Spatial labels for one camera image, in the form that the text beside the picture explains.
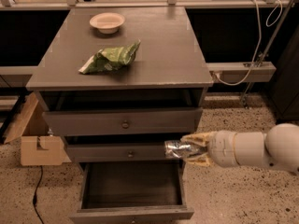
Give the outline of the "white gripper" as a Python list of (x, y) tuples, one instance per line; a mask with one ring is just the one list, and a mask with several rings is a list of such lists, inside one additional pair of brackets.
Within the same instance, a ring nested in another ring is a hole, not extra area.
[(236, 167), (238, 165), (234, 151), (236, 132), (218, 131), (209, 133), (191, 133), (181, 137), (181, 142), (188, 142), (200, 147), (208, 146), (208, 154), (184, 158), (188, 164), (210, 167), (214, 162), (220, 167)]

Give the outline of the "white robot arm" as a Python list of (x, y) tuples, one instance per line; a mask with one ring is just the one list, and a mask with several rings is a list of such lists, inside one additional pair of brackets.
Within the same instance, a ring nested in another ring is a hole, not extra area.
[(216, 131), (192, 133), (181, 140), (207, 148), (220, 167), (251, 166), (299, 174), (299, 127), (282, 123), (268, 133)]

